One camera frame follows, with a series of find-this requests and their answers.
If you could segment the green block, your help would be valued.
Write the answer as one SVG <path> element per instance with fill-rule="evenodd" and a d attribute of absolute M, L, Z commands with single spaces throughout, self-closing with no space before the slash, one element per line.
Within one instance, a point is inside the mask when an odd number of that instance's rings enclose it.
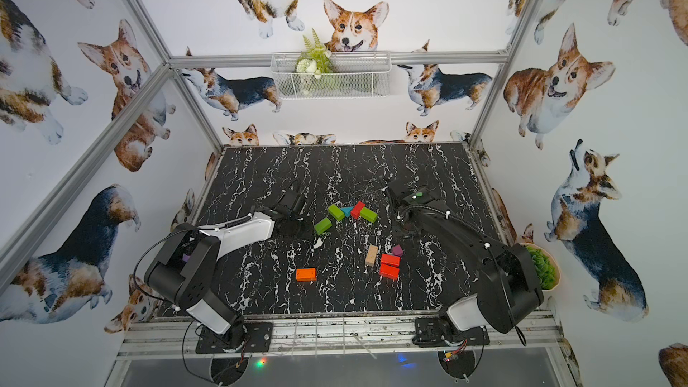
<path fill-rule="evenodd" d="M 329 218 L 325 218 L 323 220 L 320 220 L 319 222 L 315 223 L 314 225 L 314 230 L 317 236 L 322 236 L 325 234 L 333 224 L 331 223 L 331 220 Z"/>
<path fill-rule="evenodd" d="M 332 204 L 328 207 L 328 213 L 329 215 L 333 216 L 335 220 L 337 221 L 342 221 L 346 218 L 346 214 L 342 209 L 340 209 L 338 206 L 335 204 Z"/>
<path fill-rule="evenodd" d="M 359 216 L 370 223 L 376 223 L 378 219 L 378 214 L 367 207 L 361 209 Z"/>

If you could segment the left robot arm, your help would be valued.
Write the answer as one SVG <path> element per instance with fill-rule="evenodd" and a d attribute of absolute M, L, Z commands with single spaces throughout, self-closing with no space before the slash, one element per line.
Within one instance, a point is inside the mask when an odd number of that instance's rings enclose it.
<path fill-rule="evenodd" d="M 161 241 L 143 280 L 160 297 L 237 347 L 247 331 L 243 316 L 211 290 L 216 265 L 222 257 L 268 240 L 280 229 L 301 225 L 305 208 L 306 196 L 289 189 L 274 205 L 234 220 L 206 226 L 180 224 Z"/>

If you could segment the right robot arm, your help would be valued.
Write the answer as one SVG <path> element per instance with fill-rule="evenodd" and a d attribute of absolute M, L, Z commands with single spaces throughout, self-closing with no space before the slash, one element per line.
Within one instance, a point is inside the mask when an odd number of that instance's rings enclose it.
<path fill-rule="evenodd" d="M 401 226 L 437 238 L 456 255 L 476 281 L 466 297 L 442 311 L 456 331 L 491 327 L 508 333 L 544 302 L 535 263 L 523 245 L 489 238 L 425 187 L 400 180 L 386 186 Z"/>

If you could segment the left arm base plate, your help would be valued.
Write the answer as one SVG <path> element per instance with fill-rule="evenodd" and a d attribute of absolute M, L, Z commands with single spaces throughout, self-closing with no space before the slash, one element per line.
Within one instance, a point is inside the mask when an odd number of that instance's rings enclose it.
<path fill-rule="evenodd" d="M 272 322 L 246 322 L 218 334 L 203 326 L 196 345 L 197 354 L 265 353 L 272 343 Z"/>

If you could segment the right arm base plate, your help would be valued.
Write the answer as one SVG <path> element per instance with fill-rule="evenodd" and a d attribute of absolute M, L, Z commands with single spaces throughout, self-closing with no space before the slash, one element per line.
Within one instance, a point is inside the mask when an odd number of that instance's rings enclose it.
<path fill-rule="evenodd" d="M 411 342 L 420 348 L 460 345 L 463 342 L 468 346 L 487 346 L 490 339 L 482 326 L 460 331 L 444 318 L 419 317 L 414 322 L 414 336 Z"/>

